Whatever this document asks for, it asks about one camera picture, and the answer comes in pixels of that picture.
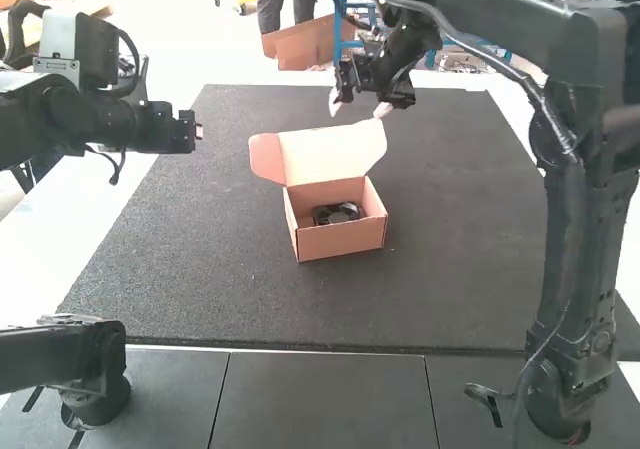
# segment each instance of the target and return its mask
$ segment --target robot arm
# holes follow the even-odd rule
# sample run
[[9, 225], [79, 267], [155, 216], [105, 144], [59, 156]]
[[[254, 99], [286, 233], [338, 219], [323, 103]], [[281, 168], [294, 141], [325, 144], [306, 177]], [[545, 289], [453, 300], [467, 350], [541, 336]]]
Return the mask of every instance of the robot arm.
[[[385, 40], [373, 34], [365, 54], [339, 62], [330, 102], [373, 91], [380, 102], [410, 107], [416, 101], [409, 71], [441, 47], [442, 32], [520, 84], [534, 107], [529, 134], [545, 172], [548, 225], [527, 363], [515, 397], [475, 384], [465, 392], [494, 420], [496, 410], [503, 418], [513, 410], [515, 427], [524, 405], [546, 436], [580, 442], [616, 362], [615, 280], [640, 168], [640, 7], [609, 0], [375, 2], [392, 31]], [[537, 64], [548, 75], [545, 87], [473, 36]]]
[[[27, 53], [22, 21], [42, 17], [37, 56]], [[132, 52], [119, 56], [119, 39]], [[66, 154], [95, 152], [96, 143], [126, 150], [188, 154], [202, 137], [193, 111], [174, 119], [168, 102], [149, 101], [148, 58], [108, 22], [19, 1], [9, 12], [9, 45], [0, 68], [0, 170], [61, 147]], [[33, 63], [33, 72], [19, 72]], [[129, 400], [122, 323], [88, 316], [43, 317], [35, 327], [0, 330], [0, 394], [36, 387], [58, 390], [63, 422], [80, 432], [115, 418]]]
[[[21, 24], [29, 13], [43, 19], [35, 57], [26, 53], [23, 42]], [[119, 56], [120, 38], [131, 49], [128, 59]], [[32, 73], [11, 70], [31, 61]], [[0, 170], [54, 146], [80, 156], [92, 150], [88, 143], [122, 154], [187, 154], [201, 138], [193, 111], [180, 111], [174, 119], [170, 103], [148, 100], [148, 58], [106, 21], [19, 1], [9, 13], [3, 62]], [[121, 164], [116, 165], [114, 183]]]

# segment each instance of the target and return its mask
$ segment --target open cardboard box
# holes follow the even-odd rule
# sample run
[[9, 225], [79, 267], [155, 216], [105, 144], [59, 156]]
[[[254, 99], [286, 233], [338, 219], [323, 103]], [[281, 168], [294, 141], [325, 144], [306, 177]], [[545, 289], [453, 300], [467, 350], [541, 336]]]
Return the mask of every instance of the open cardboard box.
[[[312, 21], [296, 24], [262, 36], [265, 56], [278, 60], [281, 71], [305, 71], [333, 60], [333, 28], [335, 16], [330, 14]], [[355, 28], [343, 23], [342, 39], [352, 41]]]
[[[367, 172], [386, 151], [379, 119], [249, 139], [251, 170], [284, 186], [285, 217], [298, 262], [383, 246], [389, 216]], [[360, 219], [314, 225], [315, 207], [347, 201], [358, 206]]]

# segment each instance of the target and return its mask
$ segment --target cable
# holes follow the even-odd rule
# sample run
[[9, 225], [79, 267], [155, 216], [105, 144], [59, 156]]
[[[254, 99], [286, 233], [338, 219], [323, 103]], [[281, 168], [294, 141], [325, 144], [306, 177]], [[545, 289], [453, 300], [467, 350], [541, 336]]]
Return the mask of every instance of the cable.
[[140, 79], [140, 54], [138, 53], [138, 48], [131, 40], [129, 34], [118, 28], [118, 35], [120, 36], [120, 39], [124, 41], [126, 46], [131, 51], [131, 55], [133, 56], [133, 62], [135, 65], [133, 78], [126, 86], [116, 87], [115, 89], [96, 89], [95, 91], [109, 97], [122, 98], [131, 95], [131, 93], [133, 93], [133, 91], [138, 86], [138, 80]]
[[124, 167], [124, 163], [126, 161], [127, 148], [125, 146], [122, 146], [122, 148], [120, 149], [120, 164], [116, 163], [113, 157], [111, 157], [109, 154], [98, 152], [88, 144], [84, 145], [84, 150], [90, 152], [91, 154], [96, 154], [107, 159], [113, 166], [113, 175], [111, 176], [111, 178], [109, 178], [109, 184], [111, 184], [112, 186], [118, 184], [118, 181], [120, 180], [120, 172], [122, 172], [122, 168]]
[[370, 31], [372, 29], [366, 22], [356, 19], [351, 14], [347, 14], [347, 11], [342, 7], [342, 2], [340, 0], [333, 0], [333, 5], [335, 7], [335, 11], [340, 14], [340, 17], [352, 26], [364, 31]]
[[527, 397], [527, 393], [529, 391], [529, 382], [531, 380], [531, 376], [533, 375], [533, 365], [534, 363], [538, 363], [542, 353], [547, 348], [551, 339], [555, 337], [560, 328], [562, 327], [562, 323], [564, 322], [564, 318], [567, 315], [567, 311], [569, 310], [569, 305], [571, 304], [571, 297], [567, 300], [564, 308], [562, 309], [562, 313], [556, 322], [556, 325], [553, 327], [549, 335], [546, 339], [540, 344], [538, 350], [533, 353], [533, 355], [527, 360], [525, 365], [520, 370], [520, 374], [518, 374], [518, 380], [516, 381], [516, 387], [514, 389], [515, 400], [513, 403], [513, 416], [512, 416], [512, 431], [510, 435], [511, 441], [511, 449], [518, 449], [518, 422], [520, 420], [520, 414], [522, 413], [522, 408], [524, 407], [524, 401]]
[[520, 71], [509, 63], [503, 61], [496, 56], [493, 52], [478, 45], [471, 37], [466, 34], [462, 34], [447, 18], [431, 4], [421, 1], [413, 0], [381, 0], [385, 3], [396, 6], [401, 9], [407, 9], [414, 12], [419, 12], [432, 19], [440, 30], [445, 33], [449, 39], [455, 44], [466, 50], [468, 53], [482, 59], [487, 65], [493, 67], [496, 72], [505, 76], [511, 81], [517, 82], [527, 94], [529, 101], [534, 106], [536, 111], [540, 111], [547, 121], [549, 128], [552, 130], [557, 142], [560, 145], [563, 155], [571, 164], [582, 165], [582, 160], [576, 153], [577, 138], [576, 136], [562, 124], [560, 118], [555, 113], [555, 110], [546, 101], [546, 98], [541, 91], [540, 87], [536, 84], [535, 80], [530, 74]]

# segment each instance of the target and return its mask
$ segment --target box lid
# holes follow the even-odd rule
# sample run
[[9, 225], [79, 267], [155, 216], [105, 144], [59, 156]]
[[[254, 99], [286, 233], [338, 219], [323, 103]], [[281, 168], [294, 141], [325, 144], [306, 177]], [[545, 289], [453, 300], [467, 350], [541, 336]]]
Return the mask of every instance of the box lid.
[[386, 151], [380, 119], [249, 139], [251, 170], [288, 187], [364, 176]]

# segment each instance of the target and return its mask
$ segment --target black rubber mat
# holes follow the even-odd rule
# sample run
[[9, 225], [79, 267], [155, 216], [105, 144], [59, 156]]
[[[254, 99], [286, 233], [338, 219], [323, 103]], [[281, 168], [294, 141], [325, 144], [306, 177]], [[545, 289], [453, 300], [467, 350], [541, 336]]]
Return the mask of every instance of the black rubber mat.
[[[521, 359], [428, 356], [427, 368], [440, 449], [510, 448], [510, 429], [495, 427], [491, 412], [464, 394], [473, 382], [510, 393], [515, 387]], [[509, 424], [507, 416], [504, 423]], [[566, 449], [533, 427], [523, 412], [518, 424], [518, 448]], [[618, 369], [609, 391], [596, 402], [591, 434], [580, 449], [627, 449], [640, 441], [640, 403]]]
[[[88, 431], [79, 449], [208, 449], [229, 354], [130, 349], [131, 399], [111, 423]], [[2, 449], [73, 449], [75, 431], [60, 418], [60, 397], [46, 389], [29, 413], [31, 391], [0, 411]]]
[[[384, 249], [297, 264], [282, 191], [249, 169], [248, 138], [336, 119], [325, 87], [207, 86], [206, 140], [160, 157], [61, 310], [117, 317], [138, 341], [320, 350], [521, 350], [544, 259], [543, 180], [487, 93], [418, 90], [385, 119], [371, 178]], [[623, 356], [640, 327], [621, 302]]]
[[232, 354], [211, 449], [438, 449], [424, 358]]

